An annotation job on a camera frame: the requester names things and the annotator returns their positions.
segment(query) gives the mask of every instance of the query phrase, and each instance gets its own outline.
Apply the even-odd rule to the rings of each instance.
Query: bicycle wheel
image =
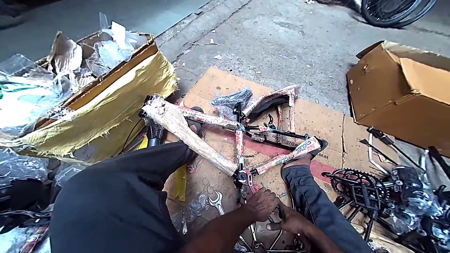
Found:
[[[429,0],[428,3],[423,7],[423,9],[419,11],[417,14],[415,14],[413,17],[405,21],[400,21],[397,24],[394,24],[392,27],[402,28],[416,22],[419,18],[423,17],[428,11],[430,11],[431,8],[433,8],[433,6],[436,4],[436,2],[437,0]]]
[[[361,14],[367,23],[391,27],[418,8],[422,0],[362,0]]]

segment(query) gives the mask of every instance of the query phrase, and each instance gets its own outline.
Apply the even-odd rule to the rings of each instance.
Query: bicycle crankset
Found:
[[[331,179],[331,186],[335,191],[347,196],[352,196],[352,186],[365,185],[377,189],[380,199],[389,197],[389,192],[381,180],[365,172],[346,168],[333,173],[323,172],[322,175]]]

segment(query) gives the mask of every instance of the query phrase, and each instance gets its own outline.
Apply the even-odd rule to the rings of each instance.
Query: foot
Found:
[[[320,144],[320,149],[315,149],[309,153],[307,153],[304,157],[300,158],[300,159],[294,159],[294,160],[290,160],[287,161],[283,167],[289,167],[289,166],[293,166],[293,165],[311,165],[311,160],[318,155],[320,152],[322,152],[325,148],[327,148],[328,146],[328,142],[324,139],[319,139],[317,138],[317,140],[319,141]]]
[[[194,111],[197,111],[197,112],[201,112],[201,113],[203,112],[203,109],[201,109],[198,106],[192,107],[191,110],[194,110]],[[186,121],[188,122],[189,128],[194,133],[196,133],[198,135],[200,133],[200,129],[202,128],[202,123],[197,122],[197,121],[193,121],[193,120],[190,120],[190,119],[186,119]]]

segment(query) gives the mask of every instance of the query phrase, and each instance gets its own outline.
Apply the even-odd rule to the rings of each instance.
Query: hand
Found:
[[[275,207],[281,203],[275,192],[265,187],[257,191],[242,208],[251,212],[254,221],[266,221]]]
[[[285,230],[294,234],[303,235],[306,229],[314,227],[309,220],[294,209],[285,206],[281,201],[279,203],[280,212],[283,221],[279,223],[270,223],[265,227],[267,230]]]

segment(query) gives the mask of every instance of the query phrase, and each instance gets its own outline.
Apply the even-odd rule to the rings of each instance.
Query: wrapped bicycle frame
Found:
[[[212,164],[214,164],[228,176],[232,176],[234,178],[234,184],[237,188],[236,198],[237,202],[239,203],[241,188],[243,185],[248,185],[252,193],[255,193],[259,190],[260,187],[253,182],[253,176],[260,175],[270,168],[285,163],[289,160],[302,158],[308,152],[320,148],[320,143],[316,139],[316,137],[309,137],[308,135],[297,135],[293,132],[294,100],[295,94],[299,89],[299,86],[288,86],[280,90],[272,91],[252,101],[246,108],[241,108],[241,104],[237,103],[233,109],[233,114],[236,115],[236,121],[216,117],[214,115],[171,104],[161,98],[158,94],[155,94],[154,96],[148,96],[148,99],[146,99],[142,108],[143,113],[141,113],[141,115],[144,118],[149,117],[153,119],[157,124],[161,125],[165,129],[173,133],[175,136],[180,138],[182,141],[184,141],[184,143],[186,143],[193,151],[198,153],[203,158],[208,159]],[[271,101],[276,98],[285,99],[279,99],[278,104],[270,104]],[[287,102],[289,105],[288,131],[281,130],[281,103],[283,102]],[[258,107],[261,108],[267,106],[268,104],[276,105],[278,108],[278,128],[273,124],[273,118],[269,114],[269,124],[264,123],[264,126],[247,126],[246,122],[247,119],[250,118],[249,116],[255,116],[252,115],[252,112]],[[206,142],[204,142],[198,135],[192,132],[191,129],[189,129],[185,118],[235,131],[237,163],[226,159],[219,152],[215,151]],[[244,164],[243,155],[244,133],[246,133],[246,135],[248,136],[251,136],[253,140],[266,142],[278,147],[283,147],[285,149],[292,150],[292,152],[288,154],[278,155],[266,163],[257,164],[253,167],[246,167]],[[274,142],[267,140],[266,137],[268,135],[276,136],[277,141]],[[281,143],[282,136],[284,136],[285,138],[301,139],[305,141],[296,147],[286,146]]]

